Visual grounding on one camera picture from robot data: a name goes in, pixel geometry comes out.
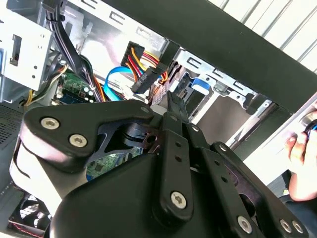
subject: yellow wire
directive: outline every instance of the yellow wire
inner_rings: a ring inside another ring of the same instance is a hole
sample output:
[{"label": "yellow wire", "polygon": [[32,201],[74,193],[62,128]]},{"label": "yellow wire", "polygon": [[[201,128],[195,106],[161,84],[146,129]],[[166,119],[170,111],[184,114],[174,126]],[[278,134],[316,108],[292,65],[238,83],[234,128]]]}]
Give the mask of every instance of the yellow wire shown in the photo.
[{"label": "yellow wire", "polygon": [[29,96],[28,96],[28,99],[27,99],[27,101],[26,101],[26,103],[25,103],[25,105],[27,106],[29,103],[30,103],[30,101],[32,100],[32,90],[30,90],[29,91]]},{"label": "yellow wire", "polygon": [[131,48],[131,52],[132,52],[133,58],[134,58],[135,61],[138,63],[138,65],[141,67],[141,69],[142,69],[143,71],[146,71],[147,69],[141,64],[141,62],[139,61],[139,59],[138,59],[137,56],[135,55],[135,52],[134,52],[134,48],[133,48],[133,47]]},{"label": "yellow wire", "polygon": [[157,61],[159,61],[158,57],[156,57],[155,55],[153,55],[152,53],[148,52],[148,51],[144,51],[144,53],[147,53],[148,55],[152,56],[153,58],[155,58]]},{"label": "yellow wire", "polygon": [[[49,92],[49,91],[51,90],[51,88],[52,88],[53,84],[55,83],[55,81],[58,80],[58,79],[61,77],[61,75],[67,71],[67,68],[68,68],[68,65],[65,65],[65,66],[62,68],[61,71],[58,70],[59,74],[56,75],[56,76],[52,79],[52,81],[51,81],[51,83],[50,83],[50,86],[49,86],[47,92]],[[45,96],[46,96],[46,94],[44,94],[43,96],[39,97],[38,99],[35,99],[34,101],[31,100],[26,106],[29,106],[29,105],[31,105],[32,103],[41,100],[41,99],[44,98]]]},{"label": "yellow wire", "polygon": [[134,82],[137,82],[138,77],[137,77],[136,73],[134,72],[134,70],[132,69],[132,66],[129,63],[125,63],[125,65],[128,66],[129,69],[131,70],[131,72],[133,73]]}]

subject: silver metal frame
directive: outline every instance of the silver metal frame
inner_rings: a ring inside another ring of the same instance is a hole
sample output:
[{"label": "silver metal frame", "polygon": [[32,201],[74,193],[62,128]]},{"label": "silver metal frame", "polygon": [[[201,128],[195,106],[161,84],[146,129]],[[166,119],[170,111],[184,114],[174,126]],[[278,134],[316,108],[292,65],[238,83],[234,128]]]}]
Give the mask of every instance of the silver metal frame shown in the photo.
[{"label": "silver metal frame", "polygon": [[[38,90],[52,43],[52,33],[7,9],[6,2],[2,1],[0,4],[0,18],[3,21],[0,24],[0,48],[4,49],[1,73],[6,78]],[[17,66],[10,64],[14,46],[13,35],[22,38]]]}]

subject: black frame bar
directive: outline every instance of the black frame bar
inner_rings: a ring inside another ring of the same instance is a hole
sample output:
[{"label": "black frame bar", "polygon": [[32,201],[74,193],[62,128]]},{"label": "black frame bar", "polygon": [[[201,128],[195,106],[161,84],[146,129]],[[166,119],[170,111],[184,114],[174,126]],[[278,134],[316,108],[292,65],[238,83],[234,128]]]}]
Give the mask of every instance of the black frame bar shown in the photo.
[{"label": "black frame bar", "polygon": [[207,0],[103,0],[295,113],[317,76]]}]

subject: finger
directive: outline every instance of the finger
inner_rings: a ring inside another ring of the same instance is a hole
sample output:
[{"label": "finger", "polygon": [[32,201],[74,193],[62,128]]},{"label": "finger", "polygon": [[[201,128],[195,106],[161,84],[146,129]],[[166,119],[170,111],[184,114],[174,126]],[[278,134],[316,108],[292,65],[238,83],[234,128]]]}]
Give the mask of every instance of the finger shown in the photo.
[{"label": "finger", "polygon": [[285,153],[289,159],[291,159],[291,151],[292,151],[295,143],[296,143],[296,138],[293,136],[285,144],[284,150],[285,150]]},{"label": "finger", "polygon": [[317,163],[317,131],[311,130],[305,152],[305,166],[316,166]]},{"label": "finger", "polygon": [[297,136],[297,140],[296,140],[296,143],[291,151],[291,154],[290,154],[290,160],[291,160],[291,163],[300,163],[301,165],[303,164],[304,162],[304,156],[303,156],[303,153],[305,151],[305,148],[306,148],[306,142],[307,142],[307,136],[305,133],[300,133],[298,136]]}]

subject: red wire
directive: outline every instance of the red wire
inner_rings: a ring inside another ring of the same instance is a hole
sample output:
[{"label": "red wire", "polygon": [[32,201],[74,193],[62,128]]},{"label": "red wire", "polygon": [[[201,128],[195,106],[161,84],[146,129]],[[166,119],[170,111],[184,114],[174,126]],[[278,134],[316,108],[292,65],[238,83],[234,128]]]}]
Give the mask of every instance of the red wire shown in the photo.
[{"label": "red wire", "polygon": [[143,56],[144,57],[146,57],[146,58],[148,58],[148,59],[150,59],[151,61],[153,61],[155,64],[158,64],[158,61],[155,59],[155,58],[153,58],[152,56],[150,56],[150,55],[148,55],[147,53],[143,53]]},{"label": "red wire", "polygon": [[43,238],[43,236],[38,236],[38,235],[36,235],[36,234],[33,234],[33,233],[31,233],[31,232],[28,232],[28,231],[25,231],[25,230],[23,230],[22,228],[20,228],[17,224],[15,224],[15,223],[11,223],[15,228],[17,228],[19,231],[21,231],[21,232],[23,232],[23,233],[26,233],[26,234],[29,234],[29,235],[31,235],[31,236],[33,236],[33,237],[37,237],[37,238]]},{"label": "red wire", "polygon": [[141,77],[141,72],[139,71],[139,68],[136,66],[136,64],[133,62],[130,56],[128,56],[128,60],[130,64],[132,65],[132,67],[134,68],[134,70],[137,72],[138,76]]}]

